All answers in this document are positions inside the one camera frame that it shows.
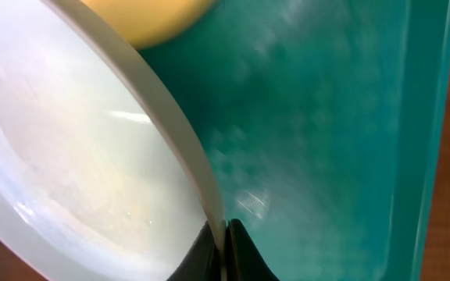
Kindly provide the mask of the yellow plate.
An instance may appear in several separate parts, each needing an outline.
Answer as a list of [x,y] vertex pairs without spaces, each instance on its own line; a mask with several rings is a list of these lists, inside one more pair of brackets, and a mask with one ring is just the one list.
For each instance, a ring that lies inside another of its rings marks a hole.
[[151,47],[177,36],[214,0],[81,0],[129,44]]

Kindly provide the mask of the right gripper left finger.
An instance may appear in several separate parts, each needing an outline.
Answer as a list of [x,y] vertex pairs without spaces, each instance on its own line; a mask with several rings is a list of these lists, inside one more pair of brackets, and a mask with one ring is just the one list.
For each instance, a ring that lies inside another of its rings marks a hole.
[[220,281],[220,256],[206,222],[183,261],[168,281]]

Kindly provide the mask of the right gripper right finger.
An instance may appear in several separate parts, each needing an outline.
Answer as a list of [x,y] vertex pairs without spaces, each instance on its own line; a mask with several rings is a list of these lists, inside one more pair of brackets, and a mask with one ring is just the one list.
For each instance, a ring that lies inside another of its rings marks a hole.
[[228,281],[279,281],[239,219],[228,222],[225,262]]

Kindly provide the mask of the light blue plate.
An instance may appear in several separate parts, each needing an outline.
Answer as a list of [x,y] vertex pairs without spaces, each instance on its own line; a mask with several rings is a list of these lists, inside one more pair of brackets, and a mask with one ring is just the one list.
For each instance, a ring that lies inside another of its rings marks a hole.
[[51,280],[165,280],[223,203],[163,82],[79,1],[0,1],[0,241]]

